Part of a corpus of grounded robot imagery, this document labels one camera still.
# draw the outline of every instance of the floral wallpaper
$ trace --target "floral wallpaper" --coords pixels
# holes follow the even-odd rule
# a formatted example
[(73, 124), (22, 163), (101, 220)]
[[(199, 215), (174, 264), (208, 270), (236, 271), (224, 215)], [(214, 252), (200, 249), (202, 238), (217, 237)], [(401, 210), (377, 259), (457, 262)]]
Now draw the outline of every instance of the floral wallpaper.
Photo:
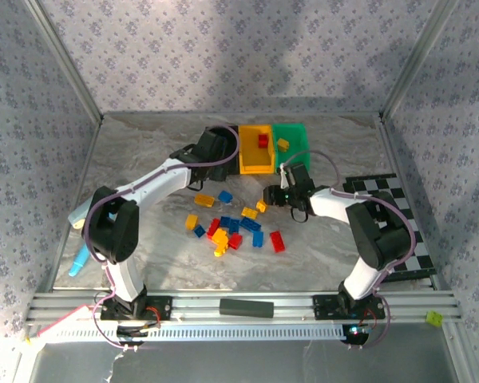
[(436, 0), (43, 0), (103, 113), (379, 110)]
[(22, 1), (0, 2), (0, 381), (14, 373), (23, 319), (52, 264), (92, 135)]
[(479, 361), (479, 0), (459, 2), (390, 134)]

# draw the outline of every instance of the red block in bin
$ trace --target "red block in bin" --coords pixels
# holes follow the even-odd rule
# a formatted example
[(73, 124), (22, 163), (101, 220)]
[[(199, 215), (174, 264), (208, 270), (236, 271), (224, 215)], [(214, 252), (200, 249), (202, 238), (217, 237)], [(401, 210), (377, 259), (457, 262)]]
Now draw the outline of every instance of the red block in bin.
[(220, 227), (220, 220), (218, 218), (213, 219), (211, 221), (211, 225), (208, 228), (208, 238), (211, 239), (215, 234), (216, 230)]
[(259, 134), (259, 147), (260, 148), (268, 147), (268, 134)]
[(238, 250), (242, 242), (243, 236), (238, 233), (234, 233), (229, 239), (229, 246), (232, 247), (234, 250)]
[(275, 250), (275, 253), (286, 250), (286, 246), (284, 245), (280, 231), (274, 231), (270, 233), (270, 238), (271, 243), (273, 243), (273, 250)]

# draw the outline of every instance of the marble surface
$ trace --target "marble surface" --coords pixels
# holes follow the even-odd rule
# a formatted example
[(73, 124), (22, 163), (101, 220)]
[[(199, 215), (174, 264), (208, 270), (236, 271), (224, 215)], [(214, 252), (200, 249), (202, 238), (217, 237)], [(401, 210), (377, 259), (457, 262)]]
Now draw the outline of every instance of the marble surface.
[[(312, 148), (335, 159), (342, 176), (389, 172), (388, 160), (371, 119), (339, 116), (227, 116), (131, 114), (106, 116), (85, 178), (81, 201), (93, 191), (133, 181), (159, 166), (168, 155), (196, 142), (205, 126), (217, 123), (270, 124), (302, 122)], [(311, 157), (316, 185), (332, 184), (333, 168), (320, 157)], [(238, 251), (230, 249), (215, 258), (214, 245), (186, 231), (188, 213), (197, 214), (204, 228), (221, 215), (240, 217), (243, 207), (255, 208), (264, 187), (277, 184), (278, 176), (229, 176), (224, 183), (208, 181), (205, 194), (221, 190), (234, 195), (231, 204), (215, 202), (212, 208), (193, 203), (195, 192), (182, 190), (141, 216), (140, 239), (134, 254), (137, 267), (150, 290), (334, 290), (351, 272), (358, 252), (350, 228), (333, 219), (310, 217), (296, 223), (289, 209), (269, 207), (257, 219), (265, 232), (264, 247), (254, 248), (251, 235), (243, 234)], [(287, 250), (275, 254), (268, 233), (280, 230)], [(79, 275), (68, 276), (73, 258), (83, 244), (79, 231), (69, 233), (55, 287), (107, 286), (101, 268), (90, 259)]]

